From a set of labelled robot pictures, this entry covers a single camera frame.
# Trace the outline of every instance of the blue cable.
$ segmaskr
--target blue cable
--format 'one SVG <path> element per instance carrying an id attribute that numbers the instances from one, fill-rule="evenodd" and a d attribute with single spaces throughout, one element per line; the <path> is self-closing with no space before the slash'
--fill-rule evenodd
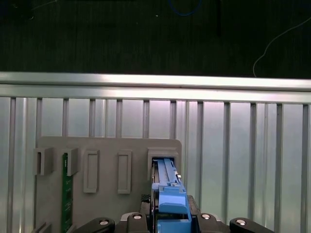
<path id="1" fill-rule="evenodd" d="M 180 13 L 180 12 L 178 12 L 178 11 L 175 9 L 175 7 L 173 7 L 173 5 L 172 5 L 172 0 L 168 0 L 168 1 L 169 1 L 170 8 L 171 8 L 176 14 L 178 14 L 179 16 L 189 16 L 189 15 L 192 15 L 193 13 L 197 12 L 197 10 L 199 10 L 199 8 L 200 8 L 200 6 L 201 6 L 201 4 L 202 4 L 202 0 L 199 0 L 198 5 L 196 6 L 196 8 L 195 8 L 193 11 L 191 11 L 191 12 L 189 12 L 189 13 Z"/>

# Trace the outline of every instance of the corrugated metal panel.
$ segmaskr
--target corrugated metal panel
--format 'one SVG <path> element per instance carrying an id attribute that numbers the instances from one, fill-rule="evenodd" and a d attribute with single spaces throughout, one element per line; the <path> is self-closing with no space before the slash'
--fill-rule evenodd
<path id="1" fill-rule="evenodd" d="M 45 91 L 55 93 L 54 85 L 38 91 L 0 84 L 0 96 L 13 97 L 0 98 L 0 232 L 28 233 L 33 226 L 32 155 L 44 135 L 176 138 L 181 174 L 203 212 L 223 221 L 253 218 L 277 233 L 310 232 L 310 94 L 284 86 L 252 93 L 169 85 L 80 84 L 52 99 Z"/>

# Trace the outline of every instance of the vertical metal slat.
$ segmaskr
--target vertical metal slat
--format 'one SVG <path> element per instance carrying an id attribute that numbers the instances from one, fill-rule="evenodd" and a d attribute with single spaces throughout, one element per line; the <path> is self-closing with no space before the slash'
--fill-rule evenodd
<path id="1" fill-rule="evenodd" d="M 300 232 L 302 105 L 283 105 L 280 232 Z"/>
<path id="2" fill-rule="evenodd" d="M 6 232 L 10 139 L 10 98 L 0 98 L 0 109 L 0 232 Z"/>
<path id="3" fill-rule="evenodd" d="M 36 141 L 37 99 L 27 99 L 26 115 L 26 160 L 25 160 L 25 192 L 24 192 L 24 232 L 31 232 L 34 224 L 34 148 Z"/>
<path id="4" fill-rule="evenodd" d="M 307 193 L 306 193 L 306 233 L 311 232 L 311 106 L 308 106 L 309 109 L 309 144 L 308 144 L 308 163 L 307 163 Z"/>
<path id="5" fill-rule="evenodd" d="M 276 104 L 257 105 L 254 221 L 274 229 Z"/>
<path id="6" fill-rule="evenodd" d="M 170 138 L 170 101 L 150 101 L 149 138 Z"/>
<path id="7" fill-rule="evenodd" d="M 142 100 L 123 100 L 122 137 L 142 138 L 143 104 Z"/>
<path id="8" fill-rule="evenodd" d="M 69 99 L 68 136 L 88 136 L 90 100 Z"/>
<path id="9" fill-rule="evenodd" d="M 42 136 L 61 136 L 63 99 L 42 99 Z"/>
<path id="10" fill-rule="evenodd" d="M 187 114 L 187 103 L 185 101 L 176 102 L 176 139 L 181 143 L 181 171 L 180 174 L 185 179 L 185 164 L 186 164 L 186 114 Z"/>
<path id="11" fill-rule="evenodd" d="M 106 137 L 116 137 L 117 100 L 107 100 Z"/>
<path id="12" fill-rule="evenodd" d="M 27 99 L 16 99 L 12 232 L 24 226 Z"/>
<path id="13" fill-rule="evenodd" d="M 187 138 L 186 138 L 186 187 L 198 206 L 201 201 L 201 150 L 198 142 L 202 135 L 198 132 L 199 108 L 198 103 L 188 102 L 187 106 Z"/>
<path id="14" fill-rule="evenodd" d="M 230 106 L 228 219 L 248 217 L 250 104 Z"/>
<path id="15" fill-rule="evenodd" d="M 201 181 L 201 211 L 216 214 L 223 221 L 224 107 L 223 102 L 204 103 Z"/>
<path id="16" fill-rule="evenodd" d="M 106 100 L 95 100 L 95 137 L 105 137 Z"/>

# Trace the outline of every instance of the rectangular slot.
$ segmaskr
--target rectangular slot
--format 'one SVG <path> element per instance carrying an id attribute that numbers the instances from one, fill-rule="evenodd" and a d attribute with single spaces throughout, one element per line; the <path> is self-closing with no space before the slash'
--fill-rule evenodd
<path id="1" fill-rule="evenodd" d="M 68 154 L 67 176 L 72 176 L 78 172 L 78 149 L 65 150 Z"/>
<path id="2" fill-rule="evenodd" d="M 84 156 L 83 192 L 96 193 L 98 188 L 98 159 L 96 150 L 87 151 Z"/>
<path id="3" fill-rule="evenodd" d="M 53 148 L 36 148 L 34 159 L 35 175 L 45 176 L 53 172 Z"/>
<path id="4" fill-rule="evenodd" d="M 37 153 L 37 173 L 40 174 L 41 173 L 41 152 Z"/>
<path id="5" fill-rule="evenodd" d="M 118 193 L 131 193 L 131 165 L 132 152 L 119 152 L 119 171 L 118 171 Z"/>

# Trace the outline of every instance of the gray mounting plate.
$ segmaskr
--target gray mounting plate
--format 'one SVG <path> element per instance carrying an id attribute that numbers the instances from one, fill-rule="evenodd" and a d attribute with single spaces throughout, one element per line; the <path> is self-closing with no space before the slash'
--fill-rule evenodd
<path id="1" fill-rule="evenodd" d="M 72 214 L 76 228 L 97 217 L 117 223 L 123 214 L 139 211 L 141 195 L 151 193 L 151 157 L 173 157 L 177 170 L 181 168 L 181 143 L 172 139 L 42 137 L 36 158 L 38 151 L 52 151 L 53 162 L 47 167 L 35 159 L 35 170 L 51 171 L 35 171 L 35 222 L 37 227 L 51 223 L 51 233 L 60 232 L 64 152 L 72 153 L 71 166 L 77 166 L 70 167 L 77 171 L 73 174 Z"/>

